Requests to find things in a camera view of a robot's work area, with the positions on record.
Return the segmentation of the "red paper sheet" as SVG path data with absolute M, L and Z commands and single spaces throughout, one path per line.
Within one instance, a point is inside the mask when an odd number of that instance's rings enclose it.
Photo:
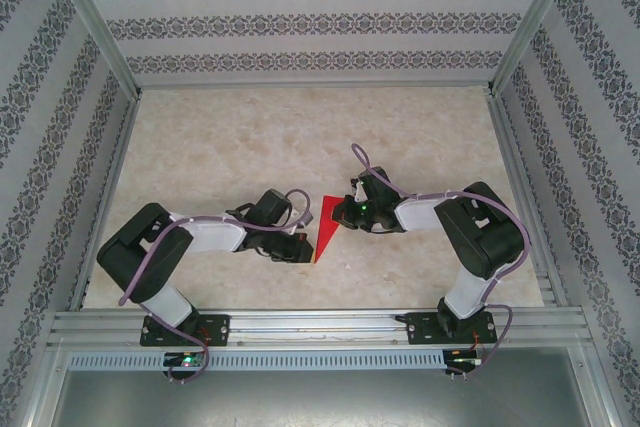
M 343 197 L 325 195 L 319 218 L 314 263 L 317 264 L 340 224 L 333 219 L 334 209 L 344 201 Z

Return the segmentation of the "grey metal sheet panel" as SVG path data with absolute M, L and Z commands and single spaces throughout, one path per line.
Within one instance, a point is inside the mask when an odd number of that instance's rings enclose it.
M 54 427 L 591 427 L 576 389 L 438 372 L 71 373 Z

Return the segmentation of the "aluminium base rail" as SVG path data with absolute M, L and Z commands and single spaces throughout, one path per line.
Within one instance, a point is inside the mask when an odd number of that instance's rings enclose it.
M 407 328 L 387 310 L 231 310 L 225 334 L 233 349 L 346 350 L 400 347 Z M 138 349 L 144 315 L 131 309 L 89 309 L 54 315 L 48 348 Z M 515 308 L 503 347 L 577 347 L 594 344 L 580 307 Z

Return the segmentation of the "aluminium frame crossbeam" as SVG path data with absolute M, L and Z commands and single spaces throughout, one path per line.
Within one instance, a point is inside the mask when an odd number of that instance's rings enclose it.
M 466 88 L 491 90 L 489 81 L 481 80 L 358 80 L 358 81 L 291 81 L 291 82 L 214 82 L 182 84 L 148 84 L 139 90 L 212 90 L 212 89 L 307 89 L 307 88 Z

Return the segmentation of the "aluminium frame side rail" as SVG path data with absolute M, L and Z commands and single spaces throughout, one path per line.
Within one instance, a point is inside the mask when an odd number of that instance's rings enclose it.
M 512 132 L 504 105 L 491 93 L 486 95 L 488 110 L 495 130 L 505 169 L 514 194 L 515 204 L 531 238 L 530 258 L 538 277 L 543 302 L 548 307 L 568 307 L 567 299 L 551 247 L 529 185 L 516 138 Z
M 81 252 L 78 271 L 71 286 L 71 292 L 64 308 L 65 311 L 78 311 L 83 306 L 87 287 L 94 269 L 95 257 L 99 250 L 99 242 L 106 226 L 109 209 L 124 164 L 140 101 L 141 97 L 131 101 L 126 114 L 121 119 L 116 142 L 111 151 L 106 177 L 101 185 L 100 196 L 96 204 L 97 210 L 90 225 L 89 237 Z

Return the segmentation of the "aluminium frame post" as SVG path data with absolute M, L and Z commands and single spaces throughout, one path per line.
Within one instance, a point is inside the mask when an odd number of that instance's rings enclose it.
M 602 362 L 593 346 L 567 349 L 590 427 L 623 427 Z
M 71 0 L 85 27 L 96 41 L 110 69 L 127 92 L 130 99 L 137 100 L 141 88 L 122 55 L 107 22 L 101 15 L 94 0 Z
M 52 427 L 69 366 L 65 339 L 48 342 L 16 427 Z
M 502 92 L 518 62 L 523 57 L 530 40 L 544 20 L 553 0 L 533 0 L 508 45 L 497 70 L 488 83 L 486 94 L 495 97 Z

